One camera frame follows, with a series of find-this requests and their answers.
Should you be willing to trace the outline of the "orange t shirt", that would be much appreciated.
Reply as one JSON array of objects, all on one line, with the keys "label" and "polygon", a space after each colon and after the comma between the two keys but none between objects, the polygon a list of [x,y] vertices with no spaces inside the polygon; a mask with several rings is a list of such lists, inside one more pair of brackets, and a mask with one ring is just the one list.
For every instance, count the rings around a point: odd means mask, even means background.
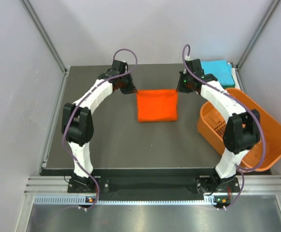
[{"label": "orange t shirt", "polygon": [[139,90],[136,94],[138,122],[177,121],[175,89]]}]

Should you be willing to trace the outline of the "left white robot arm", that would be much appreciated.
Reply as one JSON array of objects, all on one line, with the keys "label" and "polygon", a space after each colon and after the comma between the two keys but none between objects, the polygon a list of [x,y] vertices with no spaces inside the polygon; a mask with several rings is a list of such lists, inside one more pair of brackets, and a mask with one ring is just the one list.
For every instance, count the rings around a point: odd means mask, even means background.
[{"label": "left white robot arm", "polygon": [[94,134],[92,115],[115,90],[122,94],[136,93],[125,61],[114,60],[107,72],[99,75],[94,85],[78,100],[63,107],[61,132],[74,160],[74,172],[69,180],[69,193],[87,193],[97,189],[92,177],[89,143]]}]

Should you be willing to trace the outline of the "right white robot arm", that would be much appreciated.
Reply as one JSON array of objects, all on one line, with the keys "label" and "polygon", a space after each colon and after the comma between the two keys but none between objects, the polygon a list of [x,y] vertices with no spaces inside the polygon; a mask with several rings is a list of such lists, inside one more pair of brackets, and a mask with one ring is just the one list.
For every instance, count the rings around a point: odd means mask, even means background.
[{"label": "right white robot arm", "polygon": [[226,123],[222,136],[225,149],[211,178],[212,187],[223,191],[234,179],[237,166],[260,141],[260,114],[238,103],[213,74],[205,74],[199,59],[184,57],[183,64],[185,69],[179,73],[177,91],[198,93],[214,106]]}]

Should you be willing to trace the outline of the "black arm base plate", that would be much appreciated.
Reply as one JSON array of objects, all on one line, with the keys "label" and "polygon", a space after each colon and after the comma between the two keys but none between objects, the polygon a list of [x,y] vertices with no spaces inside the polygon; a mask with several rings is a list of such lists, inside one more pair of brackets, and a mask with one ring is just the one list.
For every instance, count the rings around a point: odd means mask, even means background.
[{"label": "black arm base plate", "polygon": [[218,185],[209,176],[101,176],[99,200],[200,200],[239,192],[238,179]]}]

